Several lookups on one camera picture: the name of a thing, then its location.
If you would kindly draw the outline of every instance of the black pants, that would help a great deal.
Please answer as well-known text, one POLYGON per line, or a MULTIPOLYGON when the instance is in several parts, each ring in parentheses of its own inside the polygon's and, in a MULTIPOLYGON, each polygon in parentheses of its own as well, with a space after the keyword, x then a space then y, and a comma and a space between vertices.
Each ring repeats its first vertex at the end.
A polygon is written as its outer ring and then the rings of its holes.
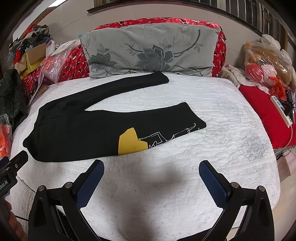
POLYGON ((85 111, 110 96, 168 82, 161 72, 126 77, 46 103, 23 146, 38 161, 77 161, 144 150, 205 128, 187 103, 137 112, 85 111))

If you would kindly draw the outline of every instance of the red floral fabric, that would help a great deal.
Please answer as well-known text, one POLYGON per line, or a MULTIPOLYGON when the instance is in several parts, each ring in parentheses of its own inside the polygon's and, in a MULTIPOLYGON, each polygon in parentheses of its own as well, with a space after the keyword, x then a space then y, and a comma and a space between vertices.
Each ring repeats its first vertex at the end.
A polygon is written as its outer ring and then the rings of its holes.
MULTIPOLYGON (((203 25, 209 28, 217 28, 217 27, 221 28, 216 23, 210 23, 207 21, 196 21, 196 20, 191 20, 186 18, 141 18, 141 19, 121 21, 117 23, 104 24, 95 28, 94 30, 103 29, 103 28, 121 28, 129 25, 138 25, 138 24, 147 24, 147 23, 182 23, 182 24, 192 24, 192 25, 203 25)), ((212 69, 212 77, 218 77, 218 74, 220 73, 221 69, 224 66, 225 57, 226 57, 225 41, 226 41, 226 37, 221 28, 221 31, 218 35, 216 48, 214 51, 214 59, 213 59, 214 67, 212 69)))
MULTIPOLYGON (((220 27, 218 24, 210 23, 206 21, 196 21, 185 18, 141 18, 134 20, 127 20, 122 22, 110 23, 101 25, 94 30, 103 29, 103 28, 120 28, 129 25, 138 25, 138 24, 147 24, 147 23, 182 23, 182 24, 193 24, 193 25, 203 25, 210 28, 220 27)), ((214 51, 212 76, 217 77, 220 73, 226 57, 226 44, 225 44, 225 35, 221 29, 216 48, 214 51)), ((40 73, 40 68, 36 69, 23 79, 25 95, 29 97, 34 93, 34 88, 36 87, 36 82, 40 73)), ((79 79, 89 77, 89 66, 85 58, 82 45, 77 46, 73 49, 68 56, 64 67, 61 71, 58 82, 63 82, 67 80, 79 79)), ((43 84, 51 85, 53 84, 50 80, 43 80, 43 84)))

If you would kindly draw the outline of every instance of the white bottle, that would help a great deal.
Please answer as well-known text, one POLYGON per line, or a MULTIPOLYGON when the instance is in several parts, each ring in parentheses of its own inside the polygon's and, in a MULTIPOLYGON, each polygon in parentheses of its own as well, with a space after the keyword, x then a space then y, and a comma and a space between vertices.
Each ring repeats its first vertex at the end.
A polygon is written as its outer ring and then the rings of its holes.
POLYGON ((46 45, 46 55, 45 57, 50 56, 55 51, 55 41, 51 40, 46 45))

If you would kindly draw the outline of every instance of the pink plush toy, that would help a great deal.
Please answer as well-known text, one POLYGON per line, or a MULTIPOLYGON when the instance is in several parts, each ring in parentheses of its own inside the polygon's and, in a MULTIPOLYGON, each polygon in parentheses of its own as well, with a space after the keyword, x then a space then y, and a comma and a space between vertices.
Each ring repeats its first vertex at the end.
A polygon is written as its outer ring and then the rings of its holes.
POLYGON ((271 64, 262 65, 261 68, 264 72, 264 82, 271 87, 274 86, 276 83, 270 77, 276 77, 277 72, 275 68, 271 64))
POLYGON ((254 82, 263 82, 264 72, 259 65, 248 64, 245 68, 246 77, 254 82))

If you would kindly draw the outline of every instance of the floor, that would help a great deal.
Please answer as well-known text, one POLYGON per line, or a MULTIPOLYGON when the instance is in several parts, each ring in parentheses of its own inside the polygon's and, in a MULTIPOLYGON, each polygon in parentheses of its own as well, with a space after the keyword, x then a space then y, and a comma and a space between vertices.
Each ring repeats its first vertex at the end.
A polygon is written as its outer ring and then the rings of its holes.
MULTIPOLYGON (((281 241, 296 219, 296 172, 281 182, 279 202, 272 210, 275 241, 281 241)), ((230 231, 227 240, 234 237, 237 228, 230 231)))

